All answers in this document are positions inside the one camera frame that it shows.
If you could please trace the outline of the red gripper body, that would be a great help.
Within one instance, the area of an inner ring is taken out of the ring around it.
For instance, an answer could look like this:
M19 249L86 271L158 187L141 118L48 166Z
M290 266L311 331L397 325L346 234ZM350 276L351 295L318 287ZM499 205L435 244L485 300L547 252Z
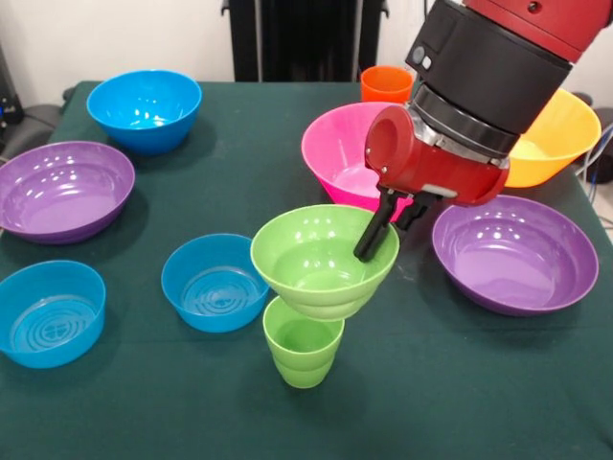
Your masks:
M464 206L482 205L502 191L507 164L499 167L430 146L417 137L417 127L400 105L375 116L366 136L365 165L378 175L378 186L411 195L429 192Z

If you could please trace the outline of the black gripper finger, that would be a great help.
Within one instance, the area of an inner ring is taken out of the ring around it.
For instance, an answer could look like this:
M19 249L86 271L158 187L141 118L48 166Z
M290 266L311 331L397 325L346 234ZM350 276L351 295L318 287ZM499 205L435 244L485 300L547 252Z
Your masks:
M360 262L369 262L375 256L388 233L397 202L401 198L401 194L393 189L378 189L378 207L353 250L353 255Z
M416 193L413 196L412 204L406 206L397 218L395 223L396 229L407 231L417 219L422 218L423 215L441 199L441 195L435 195L430 192Z

